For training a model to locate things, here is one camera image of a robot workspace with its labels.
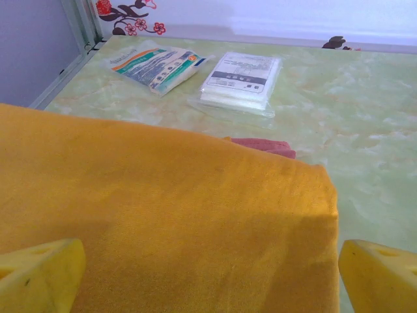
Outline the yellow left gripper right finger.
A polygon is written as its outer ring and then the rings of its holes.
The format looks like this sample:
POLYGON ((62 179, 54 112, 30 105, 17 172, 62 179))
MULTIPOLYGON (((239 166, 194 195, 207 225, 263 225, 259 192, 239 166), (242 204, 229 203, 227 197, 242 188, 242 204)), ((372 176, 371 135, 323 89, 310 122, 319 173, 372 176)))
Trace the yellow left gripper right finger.
POLYGON ((338 267, 355 312, 416 312, 415 253, 347 240, 338 267))

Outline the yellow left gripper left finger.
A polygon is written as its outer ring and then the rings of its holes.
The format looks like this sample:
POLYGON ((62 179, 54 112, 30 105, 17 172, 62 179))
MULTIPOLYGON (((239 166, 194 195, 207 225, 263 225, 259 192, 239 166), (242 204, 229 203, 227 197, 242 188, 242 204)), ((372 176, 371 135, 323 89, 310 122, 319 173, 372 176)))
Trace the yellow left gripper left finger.
POLYGON ((79 239, 1 255, 1 312, 70 312, 86 268, 79 239))

